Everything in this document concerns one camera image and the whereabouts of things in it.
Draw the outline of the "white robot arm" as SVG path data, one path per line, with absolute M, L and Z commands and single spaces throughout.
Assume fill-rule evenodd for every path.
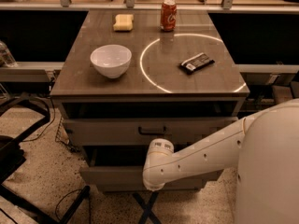
M 143 168 L 146 189 L 237 168 L 235 224 L 299 224 L 299 99 L 246 116 L 176 152 L 158 138 Z

